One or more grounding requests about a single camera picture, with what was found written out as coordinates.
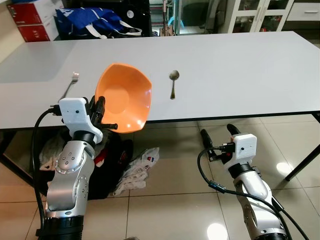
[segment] metal spoon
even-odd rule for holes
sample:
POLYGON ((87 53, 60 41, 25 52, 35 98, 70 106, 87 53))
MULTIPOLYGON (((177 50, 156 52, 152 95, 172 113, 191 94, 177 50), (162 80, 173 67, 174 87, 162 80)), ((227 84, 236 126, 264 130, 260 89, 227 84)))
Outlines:
POLYGON ((170 99, 175 99, 176 95, 175 95, 175 81, 179 78, 180 74, 177 70, 173 70, 170 75, 169 78, 173 81, 172 82, 172 90, 171 90, 171 96, 170 99))
POLYGON ((72 73, 71 82, 69 83, 69 86, 67 87, 67 89, 65 90, 64 94, 63 94, 62 97, 59 99, 59 101, 60 101, 61 99, 64 99, 64 98, 67 96, 67 93, 68 93, 71 85, 76 84, 76 83, 78 82, 78 79, 79 79, 79 73, 74 71, 74 72, 72 73))

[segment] white cabinet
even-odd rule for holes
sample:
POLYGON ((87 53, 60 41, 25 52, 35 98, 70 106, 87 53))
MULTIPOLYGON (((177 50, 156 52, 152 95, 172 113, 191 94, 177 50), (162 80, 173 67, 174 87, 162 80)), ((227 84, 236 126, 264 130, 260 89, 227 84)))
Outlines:
POLYGON ((294 0, 228 1, 219 33, 281 31, 294 0))
POLYGON ((295 2, 287 21, 320 21, 320 1, 295 2))

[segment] white cloth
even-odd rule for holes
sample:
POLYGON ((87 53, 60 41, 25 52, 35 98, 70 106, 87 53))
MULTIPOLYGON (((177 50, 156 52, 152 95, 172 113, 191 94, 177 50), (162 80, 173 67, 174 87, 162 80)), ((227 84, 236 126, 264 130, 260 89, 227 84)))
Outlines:
POLYGON ((55 170, 55 162, 59 158, 62 149, 64 147, 65 141, 61 137, 60 133, 58 133, 53 138, 49 139, 45 145, 43 146, 40 154, 39 160, 41 163, 40 170, 41 171, 54 171, 55 170))
MULTIPOLYGON (((101 143, 95 146, 95 155, 98 156, 102 149, 105 148, 107 141, 109 140, 110 132, 108 130, 102 130, 103 138, 101 143)), ((49 139, 45 145, 43 146, 40 154, 39 160, 41 163, 40 170, 41 171, 54 171, 56 160, 59 158, 63 148, 64 148, 65 140, 61 137, 60 132, 49 139)), ((99 162, 99 166, 101 167, 104 164, 104 161, 99 162)))
POLYGON ((145 150, 128 165, 113 192, 113 196, 121 194, 124 190, 145 188, 146 182, 144 180, 148 177, 147 171, 156 164, 158 159, 159 147, 145 150))

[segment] black bag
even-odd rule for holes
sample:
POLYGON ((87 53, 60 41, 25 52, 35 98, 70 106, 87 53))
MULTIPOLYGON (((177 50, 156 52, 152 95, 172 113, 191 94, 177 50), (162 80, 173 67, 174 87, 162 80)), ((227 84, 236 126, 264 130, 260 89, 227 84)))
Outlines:
POLYGON ((134 144, 132 140, 121 141, 119 134, 112 132, 106 144, 107 156, 101 167, 94 166, 89 180, 88 199, 105 199, 112 192, 124 170, 130 163, 134 144))

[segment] black cable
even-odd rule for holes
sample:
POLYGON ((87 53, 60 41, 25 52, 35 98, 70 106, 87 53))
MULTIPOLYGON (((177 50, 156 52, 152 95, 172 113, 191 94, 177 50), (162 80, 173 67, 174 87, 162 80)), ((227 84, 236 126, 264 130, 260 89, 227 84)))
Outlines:
POLYGON ((42 199, 40 195, 40 190, 39 190, 39 179, 38 179, 38 173, 39 173, 39 168, 40 168, 40 161, 39 161, 39 156, 35 148, 35 143, 36 143, 36 136, 37 136, 37 130, 39 128, 39 124, 42 121, 42 119, 50 113, 53 113, 53 108, 50 108, 46 110, 44 113, 40 115, 38 120, 36 121, 33 132, 32 132, 32 139, 31 139, 31 161, 32 161, 32 167, 33 167, 33 187, 34 187, 34 193, 36 197, 36 203, 38 205, 39 209, 39 214, 40 214, 40 228, 44 229, 45 225, 45 211, 44 211, 44 206, 42 205, 42 199))
POLYGON ((298 229, 298 231, 304 237, 304 239, 309 240, 309 238, 307 237, 305 232, 301 229, 301 227, 298 225, 298 223, 289 215, 289 213, 287 213, 286 210, 284 210, 284 209, 282 209, 281 211, 284 213, 284 215, 287 216, 288 219, 290 219, 290 221, 293 223, 293 225, 296 227, 296 229, 298 229))
POLYGON ((265 204, 266 206, 268 206, 271 210, 273 210, 274 214, 280 219, 283 228, 286 232, 286 236, 288 238, 288 240, 292 240, 291 234, 289 232, 288 226, 284 220, 284 218, 282 217, 282 215, 280 214, 280 212, 269 202, 265 201, 264 199, 251 195, 251 194, 247 194, 247 193, 242 193, 242 192, 237 192, 237 191, 232 191, 232 190, 228 190, 225 189, 224 187, 218 185, 216 182, 213 181, 209 181, 208 178, 206 177, 204 171, 201 168, 201 157, 203 154, 205 154, 206 152, 210 151, 210 150, 215 150, 217 149, 216 147, 209 147, 207 149, 204 149, 202 152, 199 153, 198 158, 197 158, 197 165, 200 171, 201 176, 203 177, 203 179, 206 181, 206 183, 209 185, 209 187, 214 188, 215 190, 221 192, 221 193, 227 193, 227 194, 232 194, 232 195, 238 195, 238 196, 242 196, 242 197, 246 197, 246 198, 251 198, 254 199, 256 201, 259 201, 263 204, 265 204))

